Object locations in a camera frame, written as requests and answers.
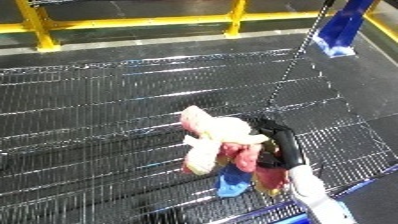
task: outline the plush animal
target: plush animal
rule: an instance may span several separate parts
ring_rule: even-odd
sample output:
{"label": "plush animal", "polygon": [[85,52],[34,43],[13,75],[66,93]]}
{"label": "plush animal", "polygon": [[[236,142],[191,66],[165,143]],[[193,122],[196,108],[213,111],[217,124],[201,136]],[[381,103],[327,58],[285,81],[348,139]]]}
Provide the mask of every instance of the plush animal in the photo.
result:
{"label": "plush animal", "polygon": [[[250,135],[252,129],[247,122],[235,117],[212,117],[197,106],[190,106],[183,110],[180,122],[185,130],[198,136],[194,138],[187,135],[184,138],[184,143],[192,147],[184,159],[182,170],[185,173],[204,175],[210,173],[216,164],[228,168],[231,167],[230,163],[233,163],[240,171],[252,175],[257,190],[269,195],[277,194],[279,189],[287,183],[286,170],[257,166],[259,153],[264,145],[267,145],[264,143],[270,142],[270,139],[261,134]],[[228,168],[227,171],[222,171],[219,178],[224,180],[231,175],[236,180],[241,175],[242,178],[244,176],[244,182],[247,182],[246,174],[240,174],[232,168]],[[228,190],[228,195],[236,195],[230,192],[231,189],[237,189],[237,187],[226,186],[226,184],[239,183],[239,181],[221,181],[221,183],[225,183],[221,187]],[[239,186],[248,187],[249,185],[240,184]]]}

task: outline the metal rod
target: metal rod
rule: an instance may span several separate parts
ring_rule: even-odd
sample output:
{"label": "metal rod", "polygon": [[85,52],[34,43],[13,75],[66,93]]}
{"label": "metal rod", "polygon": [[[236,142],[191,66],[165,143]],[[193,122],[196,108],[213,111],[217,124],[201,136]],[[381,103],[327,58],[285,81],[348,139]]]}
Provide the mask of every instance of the metal rod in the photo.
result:
{"label": "metal rod", "polygon": [[300,58],[301,55],[305,53],[306,48],[308,45],[311,43],[312,38],[318,28],[319,23],[325,18],[328,10],[330,8],[330,4],[324,4],[322,9],[320,10],[314,24],[308,31],[307,35],[304,38],[304,41],[301,43],[300,47],[298,50],[294,53],[293,59],[290,61],[288,67],[285,70],[285,73],[283,74],[282,78],[280,81],[276,84],[274,91],[272,92],[269,100],[268,100],[268,105],[271,106],[275,103],[276,98],[278,97],[280,91],[282,90],[284,84],[286,83],[286,80],[289,79],[293,68],[297,65],[297,61]]}

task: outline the yellow metal post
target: yellow metal post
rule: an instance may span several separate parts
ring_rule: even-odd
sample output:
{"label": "yellow metal post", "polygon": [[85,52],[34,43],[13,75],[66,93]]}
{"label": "yellow metal post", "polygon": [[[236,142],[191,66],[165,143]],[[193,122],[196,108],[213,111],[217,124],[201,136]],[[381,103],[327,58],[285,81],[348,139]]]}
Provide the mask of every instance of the yellow metal post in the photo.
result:
{"label": "yellow metal post", "polygon": [[225,31],[224,35],[227,38],[238,38],[241,26],[241,20],[246,10],[246,0],[235,0],[234,7],[230,12],[232,24]]}
{"label": "yellow metal post", "polygon": [[32,8],[28,4],[28,0],[16,0],[16,3],[24,17],[24,22],[29,24],[29,27],[34,30],[39,40],[38,51],[51,52],[60,50],[60,46],[51,38],[50,32],[43,21],[44,9]]}

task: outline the metal frame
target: metal frame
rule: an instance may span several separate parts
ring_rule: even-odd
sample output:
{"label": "metal frame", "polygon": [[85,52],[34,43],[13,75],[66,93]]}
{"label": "metal frame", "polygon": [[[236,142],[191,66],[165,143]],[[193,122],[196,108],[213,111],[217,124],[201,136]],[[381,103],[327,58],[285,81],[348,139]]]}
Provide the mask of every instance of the metal frame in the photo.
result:
{"label": "metal frame", "polygon": [[[239,38],[241,22],[243,21],[305,19],[315,18],[318,15],[318,12],[246,13],[248,0],[234,0],[230,13],[225,15],[55,21],[49,18],[44,7],[31,7],[28,0],[15,0],[15,2],[24,21],[16,24],[1,24],[0,34],[34,32],[39,42],[37,49],[40,52],[59,51],[61,49],[60,45],[51,37],[50,31],[54,30],[230,23],[224,35],[226,38]],[[365,19],[398,43],[398,31],[392,30],[388,25],[371,15],[379,2],[380,0],[375,1],[372,9],[366,13]]]}

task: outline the robotic arm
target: robotic arm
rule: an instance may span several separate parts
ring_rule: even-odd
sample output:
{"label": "robotic arm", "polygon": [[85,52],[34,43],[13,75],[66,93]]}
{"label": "robotic arm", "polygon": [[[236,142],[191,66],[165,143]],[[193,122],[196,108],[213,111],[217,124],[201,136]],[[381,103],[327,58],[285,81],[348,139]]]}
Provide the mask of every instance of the robotic arm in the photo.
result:
{"label": "robotic arm", "polygon": [[313,174],[311,166],[306,163],[292,129],[267,120],[262,123],[259,132],[272,138],[282,154],[279,159],[260,155],[258,165],[266,168],[283,165],[288,170],[292,199],[305,209],[313,223],[357,223],[339,202],[327,195],[323,181]]}

